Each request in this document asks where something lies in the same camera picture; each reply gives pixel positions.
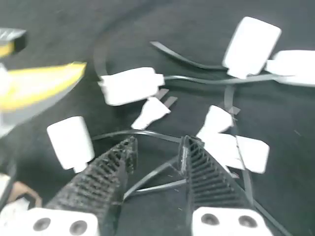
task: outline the power cord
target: power cord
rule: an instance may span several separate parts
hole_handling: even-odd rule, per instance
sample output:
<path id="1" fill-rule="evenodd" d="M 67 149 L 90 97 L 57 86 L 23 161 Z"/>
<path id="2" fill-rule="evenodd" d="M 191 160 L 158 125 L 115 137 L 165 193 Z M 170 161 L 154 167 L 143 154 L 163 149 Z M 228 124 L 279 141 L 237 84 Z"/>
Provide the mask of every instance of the power cord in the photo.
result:
<path id="1" fill-rule="evenodd" d="M 163 140 L 174 142 L 174 143 L 181 142 L 181 138 L 178 138 L 178 137 L 160 134 L 155 131 L 141 130 L 141 129 L 131 129 L 131 130 L 123 130 L 123 131 L 117 131 L 117 132 L 112 132 L 112 133 L 107 133 L 107 134 L 100 134 L 100 135 L 96 135 L 92 137 L 92 140 L 112 138 L 117 135 L 146 135 L 146 136 L 150 136 L 157 139 L 163 139 Z"/>
<path id="2" fill-rule="evenodd" d="M 171 58 L 174 58 L 176 60 L 179 60 L 180 62 L 186 63 L 188 65 L 194 66 L 196 68 L 199 69 L 204 69 L 204 70 L 221 70 L 221 71 L 227 71 L 227 69 L 221 65 L 205 65 L 205 64 L 200 64 L 197 62 L 194 62 L 192 60 L 189 60 L 185 57 L 183 57 L 182 55 L 172 51 L 171 49 L 169 49 L 168 47 L 164 46 L 163 44 L 161 44 L 160 42 L 157 41 L 152 41 L 150 42 L 155 48 L 157 48 L 158 50 L 162 51 L 163 53 L 165 53 L 166 55 L 168 55 Z"/>
<path id="3" fill-rule="evenodd" d="M 234 98 L 234 92 L 235 92 L 235 87 L 234 86 L 227 86 L 225 91 L 224 91 L 224 106 L 227 111 L 232 111 L 233 109 L 233 98 Z M 238 129 L 237 125 L 235 123 L 235 117 L 233 112 L 229 112 L 230 115 L 232 116 L 232 122 L 233 126 L 231 127 L 232 135 L 235 137 L 236 140 L 236 147 L 240 156 L 240 160 L 243 165 L 243 179 L 244 179 L 244 186 L 245 186 L 245 193 L 247 195 L 247 198 L 250 202 L 250 204 L 253 206 L 253 193 L 252 193 L 252 180 L 251 180 L 251 174 L 250 171 L 246 168 L 246 165 L 243 160 L 243 156 L 241 153 L 241 149 L 239 146 L 238 142 Z"/>
<path id="4" fill-rule="evenodd" d="M 253 83 L 253 82 L 262 82 L 262 81 L 269 81 L 269 80 L 276 80 L 276 77 L 273 74 L 265 74 L 265 75 L 256 75 L 256 76 L 248 76 L 246 79 L 224 79 L 224 80 L 206 80 L 206 79 L 199 79 L 195 77 L 189 76 L 182 76 L 182 75 L 168 75 L 164 76 L 164 80 L 183 80 L 187 82 L 194 82 L 199 84 L 205 85 L 218 85 L 218 86 L 226 86 L 226 85 L 234 85 L 234 84 L 246 84 L 246 83 Z"/>
<path id="5" fill-rule="evenodd" d="M 154 169 L 153 171 L 151 171 L 150 173 L 148 173 L 146 176 L 144 176 L 140 181 L 138 181 L 133 187 L 131 187 L 125 194 L 124 194 L 124 201 L 134 192 L 136 192 L 138 189 L 140 189 L 143 185 L 145 185 L 149 180 L 151 180 L 153 177 L 159 175 L 160 173 L 162 173 L 163 171 L 165 171 L 168 167 L 171 167 L 173 164 L 175 164 L 178 161 L 178 157 L 174 156 L 172 159 L 170 159 L 169 161 L 165 162 L 164 164 L 160 165 L 159 167 L 157 167 L 156 169 Z"/>
<path id="6" fill-rule="evenodd" d="M 233 97 L 234 97 L 234 92 L 235 92 L 235 87 L 234 86 L 227 86 L 224 92 L 224 106 L 227 111 L 231 111 L 233 107 Z M 244 179 L 244 187 L 245 187 L 245 193 L 247 195 L 247 198 L 249 202 L 254 206 L 262 215 L 264 215 L 283 235 L 285 236 L 293 236 L 284 226 L 282 226 L 272 215 L 262 206 L 260 205 L 257 201 L 255 201 L 252 193 L 252 180 L 251 180 L 251 174 L 250 171 L 246 168 L 244 164 L 244 160 L 242 157 L 242 153 L 239 147 L 237 135 L 238 135 L 238 128 L 235 123 L 235 117 L 233 112 L 230 112 L 233 120 L 233 126 L 231 128 L 232 135 L 236 139 L 236 145 L 237 145 L 237 150 L 240 155 L 241 162 L 244 166 L 243 171 L 243 179 Z"/>

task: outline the white power adapter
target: white power adapter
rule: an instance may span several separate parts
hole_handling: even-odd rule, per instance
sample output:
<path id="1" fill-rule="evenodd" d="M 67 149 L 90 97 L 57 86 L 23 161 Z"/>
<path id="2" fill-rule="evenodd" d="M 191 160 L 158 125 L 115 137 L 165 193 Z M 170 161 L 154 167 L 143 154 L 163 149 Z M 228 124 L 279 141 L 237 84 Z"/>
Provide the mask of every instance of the white power adapter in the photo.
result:
<path id="1" fill-rule="evenodd" d="M 83 171 L 95 154 L 83 117 L 70 117 L 47 127 L 56 156 L 65 170 Z"/>
<path id="2" fill-rule="evenodd" d="M 120 106 L 154 96 L 164 85 L 164 76 L 151 67 L 127 70 L 114 75 L 101 76 L 100 85 L 105 102 Z"/>
<path id="3" fill-rule="evenodd" d="M 263 69 L 281 29 L 266 22 L 244 17 L 239 23 L 225 52 L 223 66 L 228 75 L 245 79 Z"/>
<path id="4" fill-rule="evenodd" d="M 278 52 L 267 61 L 266 71 L 280 75 L 275 81 L 295 86 L 315 87 L 315 51 L 288 50 Z"/>

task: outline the black cable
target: black cable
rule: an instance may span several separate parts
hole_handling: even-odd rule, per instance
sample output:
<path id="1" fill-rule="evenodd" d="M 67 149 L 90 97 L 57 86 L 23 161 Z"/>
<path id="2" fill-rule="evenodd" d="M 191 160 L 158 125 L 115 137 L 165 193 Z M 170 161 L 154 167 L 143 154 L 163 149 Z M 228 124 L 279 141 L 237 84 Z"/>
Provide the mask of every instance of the black cable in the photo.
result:
<path id="1" fill-rule="evenodd" d="M 246 165 L 244 163 L 244 159 L 242 156 L 242 152 L 239 146 L 239 142 L 238 142 L 238 129 L 237 129 L 237 125 L 235 123 L 235 117 L 234 117 L 234 113 L 233 113 L 233 97 L 234 97 L 234 92 L 235 92 L 235 87 L 234 86 L 227 86 L 224 92 L 224 106 L 225 106 L 225 110 L 228 111 L 230 113 L 230 115 L 232 116 L 232 122 L 233 122 L 233 126 L 231 127 L 231 131 L 232 131 L 232 135 L 235 137 L 236 140 L 236 147 L 237 147 L 237 151 L 238 154 L 240 156 L 241 159 L 241 163 L 243 166 L 243 179 L 244 179 L 244 186 L 245 186 L 245 193 L 247 195 L 247 198 L 250 202 L 250 204 L 253 206 L 253 193 L 252 193 L 252 180 L 251 180 L 251 174 L 250 171 L 246 168 Z"/>
<path id="2" fill-rule="evenodd" d="M 7 175 L 10 177 L 4 192 L 1 195 L 0 198 L 0 212 L 3 210 L 3 208 L 5 207 L 9 197 L 10 197 L 10 193 L 12 191 L 13 188 L 13 184 L 16 180 L 16 176 L 17 176 L 17 169 L 16 169 L 16 163 L 13 159 L 11 159 L 9 161 L 9 164 L 7 165 Z"/>
<path id="3" fill-rule="evenodd" d="M 178 156 L 174 156 L 169 161 L 165 162 L 164 164 L 160 165 L 150 173 L 148 173 L 146 176 L 144 176 L 140 181 L 138 181 L 133 187 L 131 187 L 125 194 L 124 194 L 124 201 L 134 192 L 136 192 L 138 189 L 140 189 L 144 184 L 146 184 L 149 180 L 151 180 L 153 177 L 157 176 L 158 174 L 162 173 L 164 170 L 166 170 L 168 167 L 172 166 L 178 161 Z"/>
<path id="4" fill-rule="evenodd" d="M 197 63 L 197 62 L 194 62 L 192 60 L 189 60 L 189 59 L 183 57 L 182 55 L 172 51 L 171 49 L 169 49 L 165 45 L 161 44 L 160 42 L 152 41 L 150 43 L 155 48 L 157 48 L 158 50 L 162 51 L 163 53 L 165 53 L 169 57 L 174 58 L 176 60 L 179 60 L 180 62 L 186 63 L 188 65 L 197 67 L 199 69 L 204 69 L 204 70 L 222 70 L 222 71 L 226 71 L 227 70 L 225 67 L 223 67 L 221 65 L 205 65 L 205 64 L 201 64 L 201 63 Z"/>
<path id="5" fill-rule="evenodd" d="M 183 186 L 186 183 L 187 183 L 186 179 L 181 179 L 178 181 L 174 181 L 174 182 L 170 182 L 170 183 L 166 183 L 166 184 L 161 184 L 161 185 L 150 187 L 150 188 L 143 188 L 143 189 L 139 189 L 139 190 L 135 191 L 132 196 L 142 195 L 142 194 L 150 194 L 150 193 L 154 193 L 154 192 L 158 192 L 158 191 L 168 190 L 170 188 L 176 188 L 176 187 Z"/>
<path id="6" fill-rule="evenodd" d="M 181 76 L 181 75 L 164 76 L 165 81 L 183 80 L 183 81 L 194 82 L 194 83 L 205 84 L 205 85 L 221 85 L 221 86 L 262 82 L 262 81 L 269 81 L 269 80 L 274 80 L 274 79 L 275 79 L 275 75 L 272 75 L 272 74 L 248 76 L 246 79 L 232 78 L 232 79 L 224 79 L 224 80 L 206 80 L 206 79 L 199 79 L 195 77 Z"/>
<path id="7" fill-rule="evenodd" d="M 243 179 L 244 179 L 244 187 L 245 187 L 245 193 L 247 195 L 247 198 L 249 199 L 250 203 L 262 214 L 264 215 L 283 235 L 285 236 L 293 236 L 283 225 L 281 225 L 275 218 L 272 217 L 272 215 L 269 214 L 265 208 L 260 205 L 257 201 L 255 201 L 252 193 L 252 180 L 251 180 L 251 175 L 250 171 L 246 168 L 244 159 L 239 147 L 237 135 L 238 135 L 238 128 L 235 123 L 235 117 L 234 113 L 231 108 L 233 108 L 233 97 L 234 97 L 234 92 L 235 92 L 235 87 L 234 86 L 228 86 L 225 89 L 224 92 L 224 106 L 227 111 L 231 111 L 230 114 L 232 116 L 233 120 L 233 126 L 231 127 L 232 135 L 236 139 L 236 145 L 237 145 L 237 150 L 240 155 L 240 159 L 242 162 L 242 165 L 244 167 L 243 170 Z"/>
<path id="8" fill-rule="evenodd" d="M 100 135 L 96 135 L 96 136 L 92 137 L 92 140 L 111 138 L 111 137 L 114 137 L 117 135 L 146 135 L 146 136 L 150 136 L 150 137 L 158 138 L 158 139 L 163 139 L 163 140 L 174 142 L 174 143 L 180 143 L 181 142 L 181 138 L 178 138 L 178 137 L 160 134 L 160 133 L 150 131 L 150 130 L 141 130 L 141 129 L 131 129 L 131 130 L 112 132 L 112 133 L 108 133 L 108 134 L 100 134 Z"/>

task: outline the metal prong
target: metal prong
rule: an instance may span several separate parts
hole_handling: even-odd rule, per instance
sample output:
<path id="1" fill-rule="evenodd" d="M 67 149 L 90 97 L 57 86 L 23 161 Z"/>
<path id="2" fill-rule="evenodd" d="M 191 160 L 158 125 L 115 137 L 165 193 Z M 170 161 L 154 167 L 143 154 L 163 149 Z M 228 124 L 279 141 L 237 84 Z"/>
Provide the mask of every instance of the metal prong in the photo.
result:
<path id="1" fill-rule="evenodd" d="M 166 88 L 160 89 L 160 91 L 156 94 L 156 98 L 158 100 L 161 100 L 167 94 L 168 91 L 169 89 L 166 89 Z"/>
<path id="2" fill-rule="evenodd" d="M 164 102 L 164 105 L 169 108 L 170 106 L 173 105 L 174 102 L 176 102 L 177 97 L 169 97 L 166 102 Z"/>
<path id="3" fill-rule="evenodd" d="M 232 107 L 228 112 L 233 113 L 234 115 L 237 115 L 240 111 L 241 111 L 241 109 L 239 109 L 237 107 Z"/>

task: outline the screw hole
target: screw hole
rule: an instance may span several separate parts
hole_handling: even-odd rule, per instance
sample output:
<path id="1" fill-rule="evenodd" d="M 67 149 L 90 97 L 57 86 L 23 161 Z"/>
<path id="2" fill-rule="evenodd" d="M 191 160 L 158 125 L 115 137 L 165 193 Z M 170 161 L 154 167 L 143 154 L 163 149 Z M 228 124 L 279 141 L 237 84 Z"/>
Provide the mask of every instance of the screw hole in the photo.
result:
<path id="1" fill-rule="evenodd" d="M 218 218 L 212 214 L 204 214 L 201 217 L 201 222 L 207 225 L 218 225 L 220 223 Z"/>
<path id="2" fill-rule="evenodd" d="M 251 218 L 248 215 L 243 215 L 240 218 L 238 218 L 238 221 L 240 222 L 240 225 L 248 228 L 256 228 L 257 222 Z"/>
<path id="3" fill-rule="evenodd" d="M 70 226 L 70 233 L 78 236 L 82 235 L 88 228 L 88 224 L 83 220 L 78 220 Z"/>
<path id="4" fill-rule="evenodd" d="M 41 218 L 36 221 L 36 223 L 33 226 L 33 229 L 35 231 L 43 231 L 48 228 L 50 225 L 51 220 L 49 218 Z"/>

